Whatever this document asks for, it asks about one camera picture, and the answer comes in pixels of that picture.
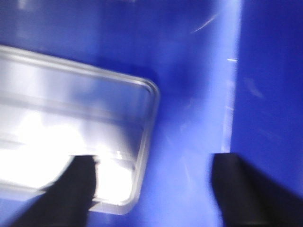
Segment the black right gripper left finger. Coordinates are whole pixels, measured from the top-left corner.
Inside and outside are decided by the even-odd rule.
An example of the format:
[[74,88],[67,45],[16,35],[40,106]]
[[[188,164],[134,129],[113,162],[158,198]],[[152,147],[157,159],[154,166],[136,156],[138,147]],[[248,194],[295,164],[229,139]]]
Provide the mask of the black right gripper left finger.
[[84,227],[97,185],[91,155],[74,156],[62,175],[10,227]]

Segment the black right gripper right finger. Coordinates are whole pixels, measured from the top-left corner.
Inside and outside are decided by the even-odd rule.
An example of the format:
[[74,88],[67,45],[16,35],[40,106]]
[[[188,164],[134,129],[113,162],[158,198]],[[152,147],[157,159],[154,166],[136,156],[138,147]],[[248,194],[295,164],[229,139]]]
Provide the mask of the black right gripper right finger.
[[303,199],[235,153],[216,153],[211,186],[226,227],[301,227]]

